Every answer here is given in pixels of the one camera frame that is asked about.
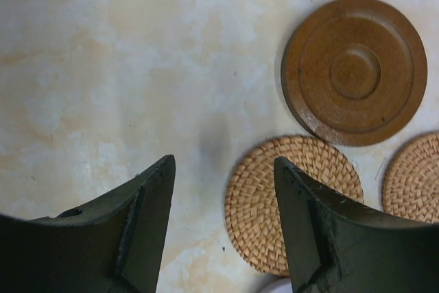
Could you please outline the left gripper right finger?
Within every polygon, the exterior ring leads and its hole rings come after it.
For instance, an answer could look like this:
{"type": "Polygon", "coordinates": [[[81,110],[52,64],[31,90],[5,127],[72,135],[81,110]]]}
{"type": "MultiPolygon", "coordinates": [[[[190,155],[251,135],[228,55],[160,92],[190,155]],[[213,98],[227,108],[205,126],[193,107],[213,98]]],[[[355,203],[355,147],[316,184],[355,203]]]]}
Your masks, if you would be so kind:
{"type": "Polygon", "coordinates": [[[438,291],[437,224],[370,208],[284,157],[274,185],[293,291],[438,291]]]}

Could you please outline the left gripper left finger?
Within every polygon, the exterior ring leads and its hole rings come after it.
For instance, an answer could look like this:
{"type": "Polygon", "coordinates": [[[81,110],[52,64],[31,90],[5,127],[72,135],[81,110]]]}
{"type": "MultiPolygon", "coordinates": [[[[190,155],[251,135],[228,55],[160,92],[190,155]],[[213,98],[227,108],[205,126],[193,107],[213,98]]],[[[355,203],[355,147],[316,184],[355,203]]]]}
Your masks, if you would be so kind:
{"type": "Polygon", "coordinates": [[[176,161],[54,218],[1,217],[2,292],[155,292],[176,161]]]}

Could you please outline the woven rattan coaster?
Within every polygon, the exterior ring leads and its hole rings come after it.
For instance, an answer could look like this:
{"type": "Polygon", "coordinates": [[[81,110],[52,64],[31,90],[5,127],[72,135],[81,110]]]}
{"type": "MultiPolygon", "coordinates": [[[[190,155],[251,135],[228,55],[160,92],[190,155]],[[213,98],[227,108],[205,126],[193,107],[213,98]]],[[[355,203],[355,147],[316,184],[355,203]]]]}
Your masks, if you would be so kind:
{"type": "Polygon", "coordinates": [[[438,223],[438,132],[428,132],[401,146],[392,157],[381,185],[386,213],[438,223]]]}
{"type": "Polygon", "coordinates": [[[274,188],[274,160],[281,156],[353,200],[363,202],[364,193],[359,175],[347,157],[312,137],[275,137],[254,147],[238,161],[224,201],[230,240],[255,270],[286,277],[289,268],[274,188]]]}

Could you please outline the dark wooden coaster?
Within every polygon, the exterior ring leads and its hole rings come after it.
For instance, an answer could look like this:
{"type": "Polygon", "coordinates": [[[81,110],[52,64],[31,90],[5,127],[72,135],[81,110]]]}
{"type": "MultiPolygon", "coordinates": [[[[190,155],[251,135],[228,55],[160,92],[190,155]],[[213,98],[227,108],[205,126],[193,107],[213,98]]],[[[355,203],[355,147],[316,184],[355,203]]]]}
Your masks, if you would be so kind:
{"type": "Polygon", "coordinates": [[[427,73],[422,40],[402,12],[379,0],[335,0],[292,33],[281,86],[306,131],[338,145],[367,146],[410,122],[427,73]]]}

